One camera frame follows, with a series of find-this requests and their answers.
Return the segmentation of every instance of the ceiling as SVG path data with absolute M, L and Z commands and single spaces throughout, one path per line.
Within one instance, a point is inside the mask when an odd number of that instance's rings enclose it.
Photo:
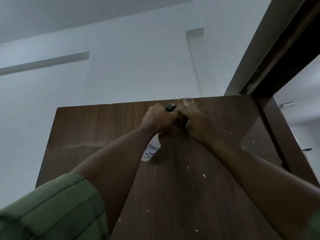
M 0 43 L 193 0 L 0 0 Z
M 289 125 L 301 125 L 320 118 L 320 56 L 274 95 Z

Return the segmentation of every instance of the door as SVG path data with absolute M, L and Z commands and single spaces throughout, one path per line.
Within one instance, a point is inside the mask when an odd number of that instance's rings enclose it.
M 249 95 L 196 100 L 227 141 L 281 166 Z M 172 101 L 58 108 L 36 186 L 136 129 L 157 102 Z M 111 239 L 281 239 L 231 173 L 185 129 L 173 125 L 159 140 L 158 152 L 140 163 Z

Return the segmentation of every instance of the hand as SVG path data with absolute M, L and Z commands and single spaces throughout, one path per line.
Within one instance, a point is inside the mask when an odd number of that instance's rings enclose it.
M 215 132 L 206 110 L 194 100 L 189 99 L 183 99 L 180 103 L 177 103 L 177 109 L 189 119 L 186 124 L 188 133 L 196 140 L 209 146 Z
M 152 124 L 156 127 L 157 131 L 171 125 L 176 119 L 178 114 L 176 112 L 168 112 L 162 104 L 155 104 L 149 107 L 146 115 L 142 119 L 141 125 Z

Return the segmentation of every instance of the spray bottle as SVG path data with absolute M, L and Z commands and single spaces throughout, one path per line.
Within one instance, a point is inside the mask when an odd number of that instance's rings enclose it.
M 175 104 L 169 104 L 166 106 L 166 110 L 168 112 L 174 111 L 174 109 L 177 107 Z M 142 154 L 141 161 L 149 161 L 150 158 L 160 149 L 161 144 L 159 142 L 159 133 L 156 133 L 155 136 L 151 139 L 148 146 L 146 147 L 144 153 Z

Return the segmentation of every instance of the person's left hand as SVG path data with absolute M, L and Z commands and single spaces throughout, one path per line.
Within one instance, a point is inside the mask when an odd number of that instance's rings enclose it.
M 157 131 L 160 131 L 171 125 L 177 119 L 177 116 L 176 112 L 168 112 L 162 104 L 158 103 L 149 107 L 141 125 L 150 123 L 156 127 Z

